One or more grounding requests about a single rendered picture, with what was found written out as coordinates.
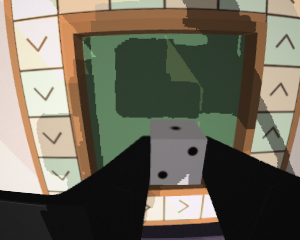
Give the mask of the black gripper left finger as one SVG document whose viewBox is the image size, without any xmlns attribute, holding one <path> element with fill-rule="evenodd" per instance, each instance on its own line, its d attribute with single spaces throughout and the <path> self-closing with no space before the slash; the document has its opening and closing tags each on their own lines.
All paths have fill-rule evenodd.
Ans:
<svg viewBox="0 0 300 240">
<path fill-rule="evenodd" d="M 141 136 L 66 192 L 0 189 L 0 240 L 142 240 L 150 136 Z"/>
</svg>

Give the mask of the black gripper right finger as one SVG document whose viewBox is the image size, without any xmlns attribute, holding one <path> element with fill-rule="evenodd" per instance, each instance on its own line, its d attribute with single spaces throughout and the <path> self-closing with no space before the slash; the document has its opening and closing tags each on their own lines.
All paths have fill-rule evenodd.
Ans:
<svg viewBox="0 0 300 240">
<path fill-rule="evenodd" d="M 202 176 L 225 240 L 300 240 L 300 177 L 206 136 Z"/>
</svg>

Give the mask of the grey die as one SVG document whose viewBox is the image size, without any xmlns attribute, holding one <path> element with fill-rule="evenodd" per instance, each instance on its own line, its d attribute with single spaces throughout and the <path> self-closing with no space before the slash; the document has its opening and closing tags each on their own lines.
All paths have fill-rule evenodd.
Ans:
<svg viewBox="0 0 300 240">
<path fill-rule="evenodd" d="M 150 185 L 202 183 L 206 136 L 195 120 L 150 119 Z"/>
</svg>

